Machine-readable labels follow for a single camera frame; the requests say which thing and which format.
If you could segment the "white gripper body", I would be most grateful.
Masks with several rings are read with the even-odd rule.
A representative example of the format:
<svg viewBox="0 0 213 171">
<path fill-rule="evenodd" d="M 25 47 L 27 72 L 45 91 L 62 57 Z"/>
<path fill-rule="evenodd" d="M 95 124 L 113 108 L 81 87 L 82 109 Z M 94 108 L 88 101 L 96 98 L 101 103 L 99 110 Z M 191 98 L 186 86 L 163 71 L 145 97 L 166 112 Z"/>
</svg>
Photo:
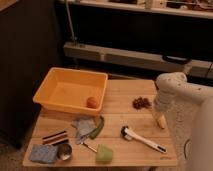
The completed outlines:
<svg viewBox="0 0 213 171">
<path fill-rule="evenodd" d="M 159 90 L 154 98 L 153 106 L 151 109 L 153 118 L 157 122 L 157 118 L 164 115 L 170 104 L 170 94 L 165 91 Z"/>
</svg>

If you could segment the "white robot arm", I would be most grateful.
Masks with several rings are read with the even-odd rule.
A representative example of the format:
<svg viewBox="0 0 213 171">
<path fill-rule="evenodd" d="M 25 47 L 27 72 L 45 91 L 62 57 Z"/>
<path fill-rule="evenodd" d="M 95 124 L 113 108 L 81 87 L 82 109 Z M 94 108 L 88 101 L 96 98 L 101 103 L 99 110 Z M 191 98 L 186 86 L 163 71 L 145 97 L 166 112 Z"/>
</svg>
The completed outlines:
<svg viewBox="0 0 213 171">
<path fill-rule="evenodd" d="M 176 171 L 213 171 L 213 87 L 190 83 L 183 72 L 160 74 L 155 84 L 153 115 L 172 131 Z"/>
</svg>

